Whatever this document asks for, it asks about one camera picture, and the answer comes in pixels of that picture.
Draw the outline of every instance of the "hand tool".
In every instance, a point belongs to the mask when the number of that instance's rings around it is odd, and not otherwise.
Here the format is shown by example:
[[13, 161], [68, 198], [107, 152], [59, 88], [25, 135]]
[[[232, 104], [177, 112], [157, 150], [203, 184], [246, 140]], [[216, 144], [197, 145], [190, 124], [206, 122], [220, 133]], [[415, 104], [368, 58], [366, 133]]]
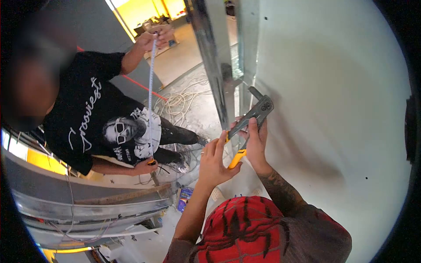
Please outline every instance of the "hand tool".
[[[153, 43], [152, 43], [152, 51], [151, 51], [151, 69], [149, 71], [149, 96], [148, 96], [148, 108], [149, 108], [149, 116], [148, 116], [148, 121], [149, 121], [149, 143], [150, 143], [150, 147], [149, 147], [149, 154], [150, 156], [154, 156], [154, 147], [152, 144], [152, 84], [153, 84], [153, 79], [154, 79], [154, 62], [155, 62], [155, 48], [157, 45], [157, 40], [154, 39]], [[155, 165], [156, 161], [153, 158], [152, 160], [150, 160], [148, 162], [148, 165]]]
[[[269, 98], [268, 95], [262, 95], [255, 87], [250, 86], [248, 90], [253, 94], [257, 99], [258, 102], [251, 108], [246, 115], [244, 115], [241, 120], [226, 134], [226, 141], [227, 143], [235, 134], [237, 134], [241, 129], [248, 125], [248, 121], [250, 118], [255, 117], [257, 120], [257, 128], [260, 128], [263, 125], [267, 115], [273, 110], [273, 103], [272, 100]], [[228, 169], [234, 168], [238, 162], [241, 160], [243, 156], [247, 154], [247, 142], [248, 138], [246, 139], [243, 146], [238, 150], [234, 159], [232, 159], [231, 164], [228, 166]]]

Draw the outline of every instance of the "yellow tool handle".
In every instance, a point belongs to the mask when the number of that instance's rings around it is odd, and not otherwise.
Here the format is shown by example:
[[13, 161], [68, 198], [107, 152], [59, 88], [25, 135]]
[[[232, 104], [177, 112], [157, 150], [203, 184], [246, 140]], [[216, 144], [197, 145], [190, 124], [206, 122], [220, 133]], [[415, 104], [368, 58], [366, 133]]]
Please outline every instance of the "yellow tool handle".
[[243, 158], [243, 156], [246, 156], [246, 155], [247, 155], [247, 150], [246, 149], [239, 150], [235, 154], [234, 159], [232, 159], [231, 163], [229, 164], [228, 169], [229, 170], [233, 169], [240, 162], [241, 158]]
[[155, 164], [156, 164], [155, 159], [152, 159], [152, 160], [150, 160], [150, 161], [148, 162], [148, 165], [155, 165]]

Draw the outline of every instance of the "sleeve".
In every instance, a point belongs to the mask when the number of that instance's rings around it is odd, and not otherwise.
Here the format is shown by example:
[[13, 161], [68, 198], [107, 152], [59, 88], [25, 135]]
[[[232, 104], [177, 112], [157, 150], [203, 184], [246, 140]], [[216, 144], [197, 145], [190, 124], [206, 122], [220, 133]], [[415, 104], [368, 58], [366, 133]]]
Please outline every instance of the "sleeve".
[[289, 252], [286, 257], [302, 262], [345, 262], [352, 249], [348, 231], [321, 209], [305, 205], [289, 224]]
[[60, 147], [51, 147], [50, 150], [57, 155], [63, 162], [70, 165], [83, 175], [87, 175], [92, 168], [92, 156], [90, 154], [78, 154], [75, 152], [68, 152]]
[[94, 51], [83, 52], [95, 65], [97, 78], [100, 80], [110, 80], [120, 75], [121, 61], [125, 53], [100, 53]]
[[186, 240], [173, 239], [163, 263], [190, 263], [196, 254], [196, 245]]

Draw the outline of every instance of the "tattoo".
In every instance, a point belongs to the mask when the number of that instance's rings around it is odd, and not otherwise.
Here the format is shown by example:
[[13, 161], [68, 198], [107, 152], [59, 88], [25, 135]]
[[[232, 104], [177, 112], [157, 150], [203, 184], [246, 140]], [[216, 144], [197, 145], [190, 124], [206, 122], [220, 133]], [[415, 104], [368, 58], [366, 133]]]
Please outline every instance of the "tattoo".
[[298, 207], [306, 205], [298, 191], [274, 169], [270, 174], [257, 174], [270, 198], [285, 215], [291, 215]]

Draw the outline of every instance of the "red string line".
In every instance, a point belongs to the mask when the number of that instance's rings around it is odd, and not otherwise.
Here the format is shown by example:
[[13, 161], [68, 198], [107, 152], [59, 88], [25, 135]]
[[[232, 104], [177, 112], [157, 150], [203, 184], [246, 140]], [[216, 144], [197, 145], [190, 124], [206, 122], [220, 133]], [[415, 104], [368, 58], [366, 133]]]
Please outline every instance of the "red string line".
[[[77, 46], [77, 51], [83, 52], [85, 50], [83, 48], [81, 48], [80, 46]], [[134, 84], [138, 85], [139, 87], [144, 88], [145, 90], [149, 91], [148, 88], [146, 88], [145, 86], [143, 86], [139, 82], [135, 81], [134, 79], [131, 79], [131, 78], [127, 77], [126, 75], [122, 75], [122, 76], [125, 77], [126, 79], [128, 79], [129, 81], [133, 82]], [[152, 91], [152, 94], [155, 95], [155, 96], [157, 96], [157, 97], [159, 97], [159, 98], [161, 98], [161, 99], [163, 99], [163, 100], [165, 100], [165, 101], [167, 101], [166, 98], [162, 97], [161, 95], [159, 95], [158, 93], [156, 93], [154, 91]]]

